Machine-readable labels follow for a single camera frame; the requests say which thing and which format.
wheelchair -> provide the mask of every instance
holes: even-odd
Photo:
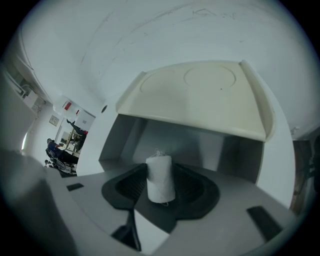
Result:
[[[49,148],[47,148],[45,152],[47,156],[50,158],[52,166],[55,169],[59,170],[59,172],[63,173],[64,175],[77,176],[75,165],[73,163],[62,162],[57,158],[56,153],[50,150]]]

round hole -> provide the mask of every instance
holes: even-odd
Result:
[[[107,107],[108,107],[108,105],[105,105],[105,106],[103,107],[103,109],[101,110],[101,113],[105,112],[105,110],[106,110]]]

roll of gauze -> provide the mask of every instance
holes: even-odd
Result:
[[[146,159],[148,197],[154,203],[166,203],[176,198],[172,175],[171,156],[154,156]]]

light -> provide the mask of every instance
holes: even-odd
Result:
[[[24,148],[25,148],[26,137],[27,137],[27,134],[24,135],[21,150],[24,150]]]

person sitting in wheelchair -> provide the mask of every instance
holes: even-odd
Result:
[[[55,156],[62,161],[63,163],[70,163],[70,164],[77,164],[79,158],[69,154],[65,150],[59,149],[59,147],[62,147],[60,144],[56,144],[55,141],[51,138],[48,138],[46,140],[47,142],[47,147],[50,149],[52,152],[54,152]]]

